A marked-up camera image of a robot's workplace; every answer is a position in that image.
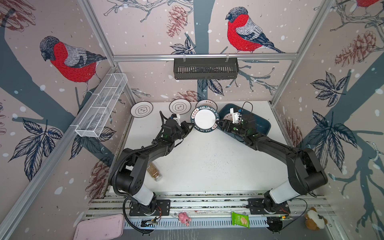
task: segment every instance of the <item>snack package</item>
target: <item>snack package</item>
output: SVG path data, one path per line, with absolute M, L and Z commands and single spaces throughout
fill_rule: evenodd
M 232 212 L 232 225 L 239 225 L 249 228 L 248 216 Z

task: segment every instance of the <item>red bird illustration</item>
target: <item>red bird illustration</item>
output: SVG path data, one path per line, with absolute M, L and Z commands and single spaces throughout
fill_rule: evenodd
M 365 15 L 370 14 L 367 12 L 367 7 L 371 6 L 374 3 L 377 3 L 380 0 L 355 0 L 355 1 L 356 1 L 356 3 L 352 6 L 351 10 L 353 10 L 353 11 L 350 15 L 353 15 L 353 12 L 357 9 L 357 7 L 364 7 L 365 8 L 365 14 L 363 16 L 361 16 L 361 17 L 364 17 Z
M 283 53 L 265 36 L 263 30 L 254 24 L 244 7 L 231 9 L 225 19 L 228 20 L 228 40 L 237 49 L 236 53 L 240 51 L 252 53 L 260 48 Z
M 92 93 L 88 90 L 88 80 L 96 75 L 98 64 L 107 59 L 100 54 L 88 52 L 84 48 L 72 47 L 60 42 L 53 36 L 42 40 L 40 51 L 44 61 L 49 59 L 65 78 L 76 83 L 87 83 L 87 90 L 83 92 L 83 97 L 85 93 Z

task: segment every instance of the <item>white table surface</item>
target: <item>white table surface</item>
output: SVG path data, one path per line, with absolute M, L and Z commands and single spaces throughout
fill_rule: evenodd
M 243 101 L 216 102 L 218 111 L 226 104 L 242 106 Z M 267 101 L 252 101 L 253 113 L 271 123 L 268 137 L 286 144 Z M 152 103 L 153 111 L 135 118 L 125 148 L 148 146 L 161 129 L 159 111 L 170 117 L 169 103 Z M 190 122 L 196 102 L 181 121 Z M 251 107 L 245 104 L 244 109 Z M 146 173 L 144 184 L 154 192 L 246 192 L 270 190 L 287 180 L 286 165 L 266 153 L 252 150 L 219 128 L 202 133 L 193 129 L 172 152 L 154 161 L 163 178 L 156 182 Z

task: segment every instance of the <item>blue tray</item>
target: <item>blue tray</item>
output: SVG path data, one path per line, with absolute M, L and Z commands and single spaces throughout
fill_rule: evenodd
M 241 106 L 237 106 L 237 105 L 234 105 L 232 103 L 229 103 L 227 105 L 225 105 L 223 107 L 223 109 L 218 113 L 219 117 L 220 117 L 220 120 L 222 120 L 228 113 L 230 113 L 230 109 L 233 108 L 233 111 L 234 112 L 240 112 L 241 110 Z M 259 133 L 262 133 L 264 135 L 268 135 L 268 132 L 269 130 L 271 129 L 271 124 L 270 122 L 268 122 L 268 120 L 254 114 L 254 113 L 251 113 L 250 111 L 248 110 L 245 110 L 243 108 L 243 113 L 242 114 L 251 114 L 253 115 L 253 117 L 255 118 L 256 120 L 256 129 L 257 129 L 257 132 Z M 230 132 L 225 132 L 226 134 L 228 134 L 229 136 L 233 137 L 234 139 L 236 140 L 239 140 L 240 138 L 239 137 L 235 137 L 235 134 L 233 133 L 230 133 Z

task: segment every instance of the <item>pink plush toy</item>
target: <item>pink plush toy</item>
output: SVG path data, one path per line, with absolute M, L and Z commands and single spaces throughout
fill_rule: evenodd
M 181 213 L 179 213 L 179 221 L 181 223 L 185 223 L 185 225 L 188 227 L 189 226 L 189 222 L 191 222 L 191 218 L 188 217 L 186 212 L 181 212 Z

